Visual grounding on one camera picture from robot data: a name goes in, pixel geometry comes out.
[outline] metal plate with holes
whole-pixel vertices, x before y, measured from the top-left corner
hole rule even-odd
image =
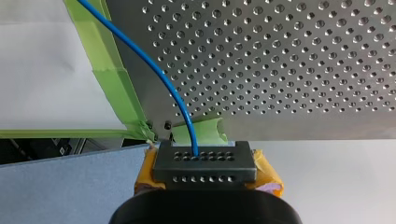
[[[190,147],[172,147],[170,141],[163,141],[153,178],[167,189],[241,188],[256,180],[256,165],[248,142],[235,142],[235,147],[200,147],[200,156],[193,157]]]
[[[396,137],[396,0],[108,6],[192,116],[224,117],[233,140]],[[148,119],[167,138],[165,121],[183,120],[178,107],[151,70],[118,46]]]

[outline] white paper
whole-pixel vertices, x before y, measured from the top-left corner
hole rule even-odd
[[[0,129],[126,130],[62,0],[0,0]]]

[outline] white wall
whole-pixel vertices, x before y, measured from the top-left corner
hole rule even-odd
[[[396,141],[251,142],[304,224],[396,223]]]

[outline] blue cable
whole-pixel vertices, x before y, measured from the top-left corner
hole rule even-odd
[[[97,11],[87,0],[78,0],[78,1],[85,8],[87,8],[87,10],[90,11],[91,14],[97,20],[99,20],[99,22],[101,22],[105,27],[107,27],[107,29],[110,30],[114,35],[116,35],[120,40],[122,40],[122,42],[124,42],[137,55],[139,55],[139,57],[143,59],[143,61],[145,61],[152,70],[154,70],[154,72],[157,74],[157,76],[166,86],[166,89],[168,89],[169,92],[172,94],[173,98],[175,98],[175,101],[178,107],[180,108],[181,114],[183,115],[183,118],[186,121],[187,128],[189,129],[192,152],[194,156],[198,156],[199,155],[198,144],[195,136],[194,126],[192,125],[192,121],[189,115],[189,111],[187,110],[187,107],[184,105],[184,102],[182,101],[177,91],[175,90],[175,87],[172,85],[171,81],[163,73],[161,68],[154,61],[150,59],[150,57],[146,54],[145,51],[139,48],[134,43],[134,41],[132,41],[128,36],[126,36],[121,30],[119,30],[115,25],[113,25],[110,21],[108,21],[104,16],[102,16],[102,14],[100,14],[100,12]]]

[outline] perforated metal sheet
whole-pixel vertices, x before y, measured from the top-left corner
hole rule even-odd
[[[396,0],[108,1],[191,115],[235,140],[396,137]],[[121,43],[160,137],[181,122],[161,81]]]

